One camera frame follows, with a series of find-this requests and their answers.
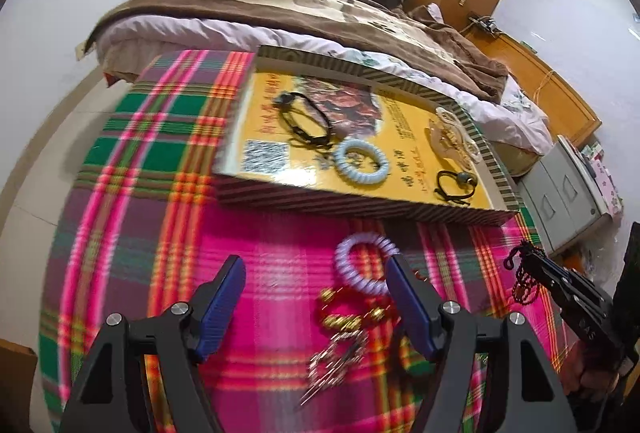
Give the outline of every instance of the wooden desk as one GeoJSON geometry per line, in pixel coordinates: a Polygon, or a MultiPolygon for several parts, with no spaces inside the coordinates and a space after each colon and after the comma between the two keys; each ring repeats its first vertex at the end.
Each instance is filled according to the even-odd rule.
{"type": "Polygon", "coordinates": [[[549,131],[565,136],[578,149],[602,124],[591,107],[542,59],[506,34],[494,38],[478,28],[465,37],[511,71],[527,97],[549,117],[549,131]]]}

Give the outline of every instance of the cardboard box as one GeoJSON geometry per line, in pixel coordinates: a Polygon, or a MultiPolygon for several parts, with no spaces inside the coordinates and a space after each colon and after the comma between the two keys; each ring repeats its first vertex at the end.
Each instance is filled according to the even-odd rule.
{"type": "Polygon", "coordinates": [[[0,431],[31,433],[29,408],[37,363],[30,348],[0,339],[0,431]]]}
{"type": "MultiPolygon", "coordinates": [[[[466,112],[453,99],[392,74],[309,52],[263,46],[232,110],[214,165],[216,197],[221,203],[341,217],[495,225],[520,209],[505,172],[466,112]],[[283,90],[305,91],[322,104],[325,113],[334,111],[333,120],[357,126],[388,158],[388,178],[377,186],[352,184],[318,150],[293,139],[272,105],[283,90]],[[346,107],[337,108],[335,103],[346,107]],[[439,158],[431,149],[428,127],[437,120],[437,106],[456,115],[482,154],[481,163],[474,167],[479,185],[470,206],[446,203],[433,191],[439,170],[460,171],[452,160],[439,158]]],[[[310,134],[323,133],[311,117],[305,118],[304,113],[296,117],[301,118],[301,126],[308,125],[305,129],[310,134]]],[[[351,159],[360,161],[357,165],[363,171],[375,168],[366,158],[351,159]]],[[[456,191],[454,180],[443,184],[448,191],[461,192],[456,191]]]]}
{"type": "Polygon", "coordinates": [[[595,174],[594,180],[602,193],[607,209],[612,217],[622,214],[622,200],[618,194],[618,190],[613,184],[613,180],[609,175],[609,171],[604,167],[602,161],[598,158],[589,160],[591,169],[595,174]]]}

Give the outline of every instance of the jewelry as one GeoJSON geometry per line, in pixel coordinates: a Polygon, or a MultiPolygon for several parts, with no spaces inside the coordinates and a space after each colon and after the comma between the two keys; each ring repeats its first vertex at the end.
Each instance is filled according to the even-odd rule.
{"type": "Polygon", "coordinates": [[[316,148],[328,147],[330,145],[331,139],[334,136],[334,125],[326,114],[318,108],[318,105],[316,105],[316,103],[309,99],[305,94],[301,94],[300,92],[281,92],[273,99],[273,105],[280,109],[280,114],[284,122],[287,123],[287,126],[289,126],[289,129],[293,134],[298,136],[303,142],[316,148]],[[304,99],[308,106],[320,114],[324,121],[324,126],[326,127],[326,134],[324,136],[310,136],[305,132],[305,130],[295,123],[291,115],[291,108],[293,107],[293,101],[295,101],[296,97],[304,99]]]}
{"type": "Polygon", "coordinates": [[[363,331],[335,334],[329,341],[329,345],[309,360],[306,367],[308,389],[300,398],[300,406],[305,405],[318,392],[338,386],[344,380],[348,369],[361,362],[366,346],[367,334],[363,331]],[[351,345],[343,355],[338,356],[335,351],[338,343],[342,341],[350,341],[351,345]],[[326,372],[320,375],[319,367],[323,364],[326,372]]]}
{"type": "MultiPolygon", "coordinates": [[[[546,253],[540,247],[533,246],[533,249],[541,254],[543,257],[546,253]]],[[[513,255],[516,253],[517,247],[511,251],[511,254],[504,261],[504,268],[506,270],[513,270],[513,255]]],[[[518,266],[516,271],[516,281],[511,289],[511,295],[513,301],[520,303],[521,305],[530,305],[536,299],[540,293],[540,282],[538,282],[532,275],[524,270],[522,264],[518,266]]]]}
{"type": "Polygon", "coordinates": [[[329,306],[340,301],[341,296],[345,293],[344,287],[339,289],[323,288],[320,291],[318,303],[322,306],[318,310],[318,316],[324,328],[335,332],[354,332],[375,326],[391,316],[391,304],[386,307],[376,305],[363,315],[329,314],[329,306]]]}
{"type": "MultiPolygon", "coordinates": [[[[436,108],[436,115],[445,125],[453,126],[455,129],[457,129],[460,137],[462,138],[463,151],[471,158],[473,162],[475,162],[476,164],[480,164],[480,161],[482,160],[480,148],[478,148],[476,141],[471,139],[471,137],[466,134],[465,129],[458,118],[450,111],[445,110],[441,106],[438,106],[438,108],[436,108]]],[[[460,143],[458,142],[457,146],[454,147],[459,150],[460,143]]]]}
{"type": "Polygon", "coordinates": [[[394,243],[378,233],[355,233],[338,244],[335,249],[335,269],[338,271],[345,285],[367,296],[386,296],[389,289],[383,279],[365,279],[349,262],[349,252],[358,243],[370,243],[382,251],[384,259],[394,254],[400,254],[394,243]]]}
{"type": "MultiPolygon", "coordinates": [[[[290,131],[300,140],[314,148],[331,148],[331,140],[335,137],[334,125],[318,105],[305,94],[301,94],[300,92],[281,92],[273,99],[273,105],[279,108],[283,121],[289,126],[290,131]],[[324,136],[310,136],[293,120],[291,108],[296,97],[304,99],[308,106],[320,114],[326,127],[326,134],[324,136]]],[[[355,184],[380,184],[389,175],[389,161],[386,159],[385,154],[380,148],[366,140],[353,138],[344,139],[340,142],[333,155],[338,173],[355,184]],[[359,150],[371,156],[378,165],[378,171],[374,173],[358,171],[347,162],[346,155],[348,150],[359,150]]]]}
{"type": "Polygon", "coordinates": [[[473,163],[460,145],[457,128],[442,121],[429,121],[429,142],[438,156],[452,159],[465,171],[473,171],[473,163]]]}
{"type": "Polygon", "coordinates": [[[347,177],[356,184],[380,184],[389,175],[389,161],[386,159],[382,150],[372,143],[362,139],[344,139],[334,151],[335,167],[338,173],[343,177],[347,177]],[[378,171],[375,173],[364,173],[358,171],[347,162],[348,150],[359,150],[370,155],[378,164],[378,171]]]}
{"type": "Polygon", "coordinates": [[[436,194],[444,198],[445,202],[453,202],[462,206],[469,205],[469,202],[466,202],[465,199],[471,198],[476,192],[476,187],[478,186],[478,179],[476,178],[476,176],[467,171],[456,173],[455,171],[447,171],[446,169],[443,169],[441,171],[438,171],[436,182],[438,183],[438,187],[434,190],[436,194]],[[473,188],[471,190],[471,193],[467,193],[465,195],[449,195],[440,184],[440,179],[444,176],[456,179],[458,186],[461,188],[464,188],[467,185],[471,186],[473,188]]]}

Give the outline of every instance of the black cord bracelet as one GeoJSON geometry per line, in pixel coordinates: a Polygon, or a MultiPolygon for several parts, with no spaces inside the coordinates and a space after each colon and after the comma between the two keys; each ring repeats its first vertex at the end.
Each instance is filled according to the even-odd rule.
{"type": "Polygon", "coordinates": [[[456,204],[460,204],[461,206],[469,205],[469,202],[466,202],[465,199],[471,198],[474,193],[476,193],[476,187],[478,186],[478,179],[476,178],[476,176],[467,171],[456,173],[455,171],[448,171],[446,169],[443,169],[441,171],[438,171],[436,181],[438,183],[438,187],[434,189],[434,192],[444,198],[445,202],[453,202],[456,204]],[[466,185],[471,186],[473,188],[471,190],[471,193],[467,193],[466,195],[449,195],[440,184],[440,179],[444,176],[456,179],[458,186],[460,186],[461,188],[465,187],[466,185]]]}
{"type": "Polygon", "coordinates": [[[320,110],[320,108],[318,108],[318,105],[316,105],[316,103],[309,99],[305,94],[301,94],[300,92],[281,92],[279,93],[279,95],[277,95],[277,97],[273,99],[273,105],[279,108],[282,119],[285,123],[287,123],[287,126],[289,126],[289,129],[292,131],[292,133],[295,134],[300,140],[316,148],[328,148],[331,145],[331,139],[334,136],[334,125],[331,123],[326,114],[322,110],[320,110]],[[293,107],[293,101],[295,101],[296,97],[304,99],[308,106],[310,106],[318,114],[320,114],[326,126],[326,134],[324,136],[310,136],[293,120],[293,116],[291,115],[291,108],[293,107]]]}

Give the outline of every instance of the lavender coil bracelet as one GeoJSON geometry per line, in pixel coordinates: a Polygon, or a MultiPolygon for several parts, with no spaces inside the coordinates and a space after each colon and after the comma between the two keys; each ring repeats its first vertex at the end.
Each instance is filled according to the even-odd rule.
{"type": "Polygon", "coordinates": [[[400,251],[388,238],[378,233],[355,233],[338,244],[335,250],[335,268],[342,277],[345,285],[368,296],[386,296],[389,294],[386,281],[380,279],[366,279],[349,262],[349,252],[358,243],[370,243],[382,251],[385,260],[400,251]]]}

